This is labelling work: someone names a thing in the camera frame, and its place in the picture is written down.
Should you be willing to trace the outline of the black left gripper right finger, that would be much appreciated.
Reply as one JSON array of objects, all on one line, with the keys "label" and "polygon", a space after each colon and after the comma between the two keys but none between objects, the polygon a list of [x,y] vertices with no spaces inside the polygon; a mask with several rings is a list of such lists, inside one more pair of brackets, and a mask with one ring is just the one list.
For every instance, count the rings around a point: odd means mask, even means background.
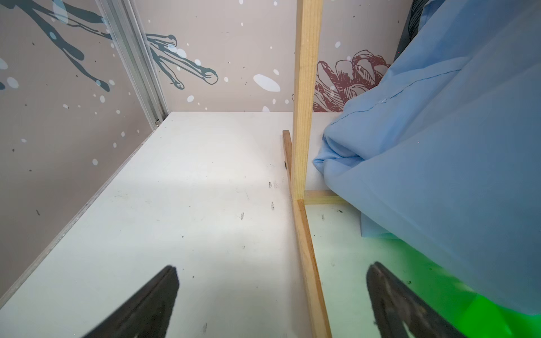
[{"label": "black left gripper right finger", "polygon": [[370,265],[366,284],[380,336],[464,336],[383,264]]}]

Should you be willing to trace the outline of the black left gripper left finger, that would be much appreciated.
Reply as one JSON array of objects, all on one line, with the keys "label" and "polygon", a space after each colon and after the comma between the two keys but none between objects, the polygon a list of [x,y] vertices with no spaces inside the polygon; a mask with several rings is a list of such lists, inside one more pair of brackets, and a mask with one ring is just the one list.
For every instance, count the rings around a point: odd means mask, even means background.
[{"label": "black left gripper left finger", "polygon": [[165,337],[179,287],[176,268],[164,267],[86,338]]}]

